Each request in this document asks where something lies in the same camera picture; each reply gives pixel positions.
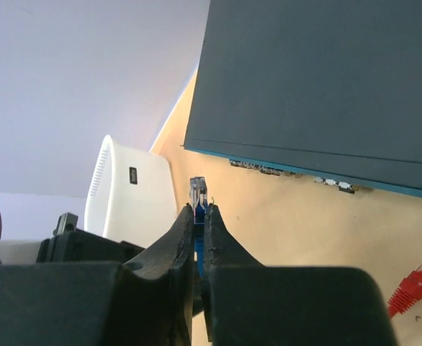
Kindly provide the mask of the dark network switch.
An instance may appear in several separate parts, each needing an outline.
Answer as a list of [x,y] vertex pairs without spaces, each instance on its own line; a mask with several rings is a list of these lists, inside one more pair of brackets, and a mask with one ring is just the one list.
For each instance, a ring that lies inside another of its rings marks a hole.
[[422,1],[211,1],[184,147],[422,198]]

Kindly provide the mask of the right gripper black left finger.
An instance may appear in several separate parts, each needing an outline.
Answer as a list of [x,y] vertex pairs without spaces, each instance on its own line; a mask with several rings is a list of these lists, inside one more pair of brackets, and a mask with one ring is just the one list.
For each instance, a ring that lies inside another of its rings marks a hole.
[[125,263],[135,278],[135,345],[192,343],[193,226],[185,205],[162,237]]

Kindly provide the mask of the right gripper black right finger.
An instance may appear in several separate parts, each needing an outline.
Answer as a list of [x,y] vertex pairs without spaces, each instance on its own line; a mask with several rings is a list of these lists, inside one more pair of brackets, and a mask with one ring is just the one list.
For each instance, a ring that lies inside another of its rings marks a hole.
[[213,345],[240,344],[258,322],[252,275],[264,266],[232,236],[215,204],[206,212],[204,246],[202,300],[208,340]]

